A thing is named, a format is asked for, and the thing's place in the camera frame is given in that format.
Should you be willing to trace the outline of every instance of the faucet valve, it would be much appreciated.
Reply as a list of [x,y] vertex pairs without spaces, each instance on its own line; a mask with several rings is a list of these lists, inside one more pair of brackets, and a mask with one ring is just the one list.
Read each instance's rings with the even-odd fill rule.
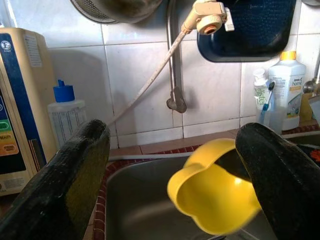
[[197,0],[185,19],[181,30],[189,34],[192,30],[197,29],[202,35],[211,35],[218,31],[222,24],[225,24],[227,32],[235,30],[231,12],[222,2]]

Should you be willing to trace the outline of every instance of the dark blue basket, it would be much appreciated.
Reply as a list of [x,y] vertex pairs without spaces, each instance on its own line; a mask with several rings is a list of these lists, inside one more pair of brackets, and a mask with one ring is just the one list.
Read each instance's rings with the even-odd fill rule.
[[199,35],[198,48],[211,62],[267,61],[287,45],[296,0],[223,0],[235,31],[224,26],[213,35]]

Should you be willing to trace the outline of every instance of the yellow scoop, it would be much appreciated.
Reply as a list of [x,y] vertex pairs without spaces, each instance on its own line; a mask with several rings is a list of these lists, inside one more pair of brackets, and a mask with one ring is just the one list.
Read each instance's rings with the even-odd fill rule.
[[167,186],[176,208],[212,235],[237,231],[261,210],[251,182],[214,164],[235,148],[233,139],[216,139],[202,145]]

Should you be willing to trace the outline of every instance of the yellow bottle cap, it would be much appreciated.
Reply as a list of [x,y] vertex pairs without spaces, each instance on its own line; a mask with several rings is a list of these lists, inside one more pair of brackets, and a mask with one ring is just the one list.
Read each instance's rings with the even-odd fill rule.
[[296,51],[284,51],[281,53],[280,60],[296,60],[297,53]]

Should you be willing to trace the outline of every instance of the sink basin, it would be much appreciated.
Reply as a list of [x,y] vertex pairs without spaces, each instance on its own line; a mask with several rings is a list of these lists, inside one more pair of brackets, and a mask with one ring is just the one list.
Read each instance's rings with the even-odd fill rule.
[[167,195],[170,177],[186,157],[153,160],[122,168],[107,181],[107,240],[276,240],[262,213],[230,236],[203,232]]

